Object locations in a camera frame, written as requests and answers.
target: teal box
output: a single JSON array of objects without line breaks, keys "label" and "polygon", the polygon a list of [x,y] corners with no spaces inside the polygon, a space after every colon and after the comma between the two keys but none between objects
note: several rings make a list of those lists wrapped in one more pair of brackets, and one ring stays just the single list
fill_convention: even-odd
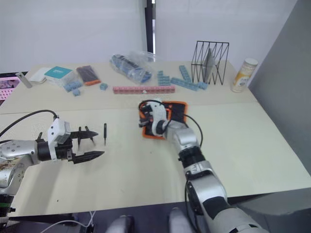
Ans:
[{"label": "teal box", "polygon": [[63,67],[53,67],[47,71],[44,76],[47,81],[57,86],[65,86],[75,80],[76,75],[72,69]]},{"label": "teal box", "polygon": [[67,74],[69,74],[72,71],[72,69],[67,69],[63,67],[54,67],[50,69],[48,72],[46,72],[44,75],[56,78],[56,79],[61,79],[65,77]]}]

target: spray can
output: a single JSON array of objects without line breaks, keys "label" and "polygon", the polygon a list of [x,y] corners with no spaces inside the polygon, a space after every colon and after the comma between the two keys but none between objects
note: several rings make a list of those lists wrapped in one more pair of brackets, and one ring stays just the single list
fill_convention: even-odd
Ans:
[{"label": "spray can", "polygon": [[25,75],[22,72],[18,72],[15,74],[22,82],[25,84],[27,88],[32,88],[31,83],[26,79]]},{"label": "spray can", "polygon": [[231,83],[231,91],[236,93],[242,92],[246,88],[247,82],[252,76],[257,65],[257,60],[253,58],[246,58],[243,62],[243,65],[241,66],[240,71]]}]

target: white cable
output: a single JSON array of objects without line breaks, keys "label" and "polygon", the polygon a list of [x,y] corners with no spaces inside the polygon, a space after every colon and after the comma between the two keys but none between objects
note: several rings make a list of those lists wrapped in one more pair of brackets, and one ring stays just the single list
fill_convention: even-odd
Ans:
[{"label": "white cable", "polygon": [[93,217],[95,215],[96,211],[94,211],[93,213],[92,212],[89,212],[90,216],[91,216],[91,219],[89,220],[88,224],[87,225],[84,225],[83,223],[81,222],[78,222],[78,221],[75,221],[75,220],[63,220],[63,221],[59,221],[59,222],[56,222],[52,225],[50,225],[49,227],[47,227],[46,229],[44,229],[43,231],[41,231],[40,233],[44,233],[46,232],[48,229],[50,229],[51,227],[57,225],[57,224],[60,224],[60,223],[63,223],[63,222],[74,222],[74,223],[77,223],[83,227],[89,227],[91,224],[93,224]]}]

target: blue block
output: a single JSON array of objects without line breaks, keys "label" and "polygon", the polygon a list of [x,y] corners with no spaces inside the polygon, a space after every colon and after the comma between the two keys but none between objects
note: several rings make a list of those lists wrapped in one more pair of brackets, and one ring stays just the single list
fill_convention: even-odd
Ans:
[{"label": "blue block", "polygon": [[189,83],[185,80],[178,79],[178,78],[171,78],[171,83],[178,85],[178,86],[182,86],[182,87],[187,88],[187,89],[190,89],[192,91],[197,91],[199,89],[197,84]]},{"label": "blue block", "polygon": [[159,86],[169,86],[169,85],[171,85],[170,77],[169,76],[159,76],[158,75],[157,84]]},{"label": "blue block", "polygon": [[108,88],[108,85],[105,84],[105,83],[102,83],[102,84],[99,86],[99,88],[100,88],[101,90],[105,91],[105,90]]},{"label": "blue block", "polygon": [[79,89],[74,89],[72,91],[72,93],[73,93],[74,96],[79,96],[80,95],[80,90]]},{"label": "blue block", "polygon": [[72,91],[73,89],[77,89],[77,88],[79,88],[79,87],[81,87],[81,86],[82,86],[82,82],[80,82],[80,81],[74,81],[74,82],[70,82],[70,83],[66,84],[66,85],[64,86],[64,88],[65,88],[65,90],[66,90],[67,92],[69,92],[69,91]]},{"label": "blue block", "polygon": [[208,86],[207,83],[198,82],[198,87],[199,87],[200,89],[206,90],[207,86]]},{"label": "blue block", "polygon": [[179,66],[179,71],[180,71],[180,73],[183,76],[185,81],[187,81],[189,83],[192,82],[192,79],[190,78],[190,75],[188,74],[187,68],[184,65]]}]

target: plastic bag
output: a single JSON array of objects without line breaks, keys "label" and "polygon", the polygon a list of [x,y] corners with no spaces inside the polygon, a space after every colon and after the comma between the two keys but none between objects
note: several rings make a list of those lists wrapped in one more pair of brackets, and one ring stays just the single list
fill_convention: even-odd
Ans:
[{"label": "plastic bag", "polygon": [[131,52],[128,56],[113,55],[110,63],[117,72],[135,83],[142,84],[150,80],[155,73],[148,63],[157,60],[158,58],[153,53],[139,51]]},{"label": "plastic bag", "polygon": [[78,67],[76,70],[80,74],[83,83],[86,86],[91,86],[102,82],[99,80],[91,66]]}]

